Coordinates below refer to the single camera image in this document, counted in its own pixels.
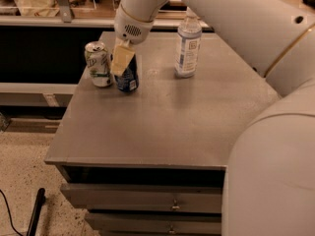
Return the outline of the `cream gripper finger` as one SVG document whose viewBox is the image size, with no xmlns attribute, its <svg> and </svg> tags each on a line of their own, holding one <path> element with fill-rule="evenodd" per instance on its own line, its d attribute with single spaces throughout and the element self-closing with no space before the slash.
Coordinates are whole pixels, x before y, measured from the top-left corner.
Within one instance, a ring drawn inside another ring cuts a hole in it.
<svg viewBox="0 0 315 236">
<path fill-rule="evenodd" d="M 129 40 L 117 38 L 111 61 L 111 72 L 115 76 L 121 76 L 135 55 L 135 50 Z"/>
</svg>

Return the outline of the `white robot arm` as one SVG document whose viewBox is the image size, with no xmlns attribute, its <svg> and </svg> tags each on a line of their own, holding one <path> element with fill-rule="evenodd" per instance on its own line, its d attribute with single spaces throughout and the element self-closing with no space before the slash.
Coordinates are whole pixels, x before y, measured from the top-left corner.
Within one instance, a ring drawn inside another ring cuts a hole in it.
<svg viewBox="0 0 315 236">
<path fill-rule="evenodd" d="M 121 0 L 116 35 L 143 42 L 167 0 Z M 182 0 L 278 96 L 228 155 L 222 236 L 315 236 L 314 18 L 282 0 Z"/>
</svg>

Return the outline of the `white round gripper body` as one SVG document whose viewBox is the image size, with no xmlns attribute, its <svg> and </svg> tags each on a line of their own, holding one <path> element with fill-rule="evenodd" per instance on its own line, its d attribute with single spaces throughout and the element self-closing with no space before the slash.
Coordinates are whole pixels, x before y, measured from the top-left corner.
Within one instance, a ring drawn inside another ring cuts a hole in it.
<svg viewBox="0 0 315 236">
<path fill-rule="evenodd" d="M 116 36 L 121 40 L 129 40 L 139 44 L 146 40 L 154 24 L 155 16 L 149 9 L 132 9 L 128 11 L 120 5 L 114 19 Z"/>
</svg>

